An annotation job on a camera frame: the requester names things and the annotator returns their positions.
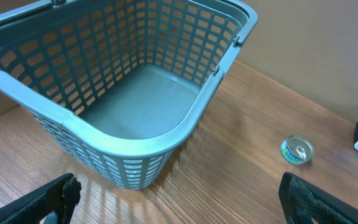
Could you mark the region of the green labelled round container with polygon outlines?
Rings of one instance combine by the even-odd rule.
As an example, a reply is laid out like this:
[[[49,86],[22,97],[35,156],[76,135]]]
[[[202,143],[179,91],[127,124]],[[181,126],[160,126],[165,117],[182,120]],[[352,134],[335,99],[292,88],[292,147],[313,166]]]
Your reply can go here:
[[[314,147],[299,135],[287,137],[280,146],[280,152],[293,165],[304,164],[314,158]]]

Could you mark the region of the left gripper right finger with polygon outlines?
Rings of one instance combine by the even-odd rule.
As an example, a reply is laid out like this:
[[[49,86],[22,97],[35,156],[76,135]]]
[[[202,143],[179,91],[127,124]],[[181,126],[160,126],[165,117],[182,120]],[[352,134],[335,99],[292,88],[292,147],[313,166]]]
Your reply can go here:
[[[285,172],[278,196],[287,223],[358,224],[358,209],[291,172]]]

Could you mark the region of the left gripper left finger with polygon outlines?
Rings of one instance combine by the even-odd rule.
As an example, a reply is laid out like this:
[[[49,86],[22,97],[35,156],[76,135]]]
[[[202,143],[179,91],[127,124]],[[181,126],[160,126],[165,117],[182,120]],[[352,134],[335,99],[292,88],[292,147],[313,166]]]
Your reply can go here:
[[[66,173],[0,208],[0,224],[71,222],[81,195],[81,183]]]

